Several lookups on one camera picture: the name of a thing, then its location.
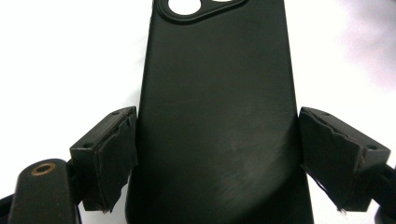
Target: black plastic mount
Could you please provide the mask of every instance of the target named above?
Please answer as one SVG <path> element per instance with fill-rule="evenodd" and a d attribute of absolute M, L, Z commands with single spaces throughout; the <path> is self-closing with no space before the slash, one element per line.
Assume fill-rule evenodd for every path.
<path fill-rule="evenodd" d="M 375 224 L 396 224 L 396 218 L 390 217 L 384 208 L 379 208 L 375 214 Z"/>
<path fill-rule="evenodd" d="M 374 198 L 394 216 L 390 150 L 329 113 L 303 107 L 300 129 L 305 171 L 340 210 L 366 211 Z"/>
<path fill-rule="evenodd" d="M 136 108 L 114 111 L 78 140 L 69 162 L 52 159 L 24 169 L 14 195 L 0 201 L 0 223 L 80 223 L 86 210 L 111 211 L 137 165 Z"/>
<path fill-rule="evenodd" d="M 107 115 L 71 148 L 72 164 L 87 211 L 112 211 L 137 165 L 136 108 Z"/>

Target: black phone case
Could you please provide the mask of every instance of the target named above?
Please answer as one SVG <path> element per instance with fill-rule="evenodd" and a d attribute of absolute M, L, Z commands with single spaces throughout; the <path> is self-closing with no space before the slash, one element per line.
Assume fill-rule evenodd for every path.
<path fill-rule="evenodd" d="M 282 0 L 154 0 L 129 223 L 313 223 Z"/>

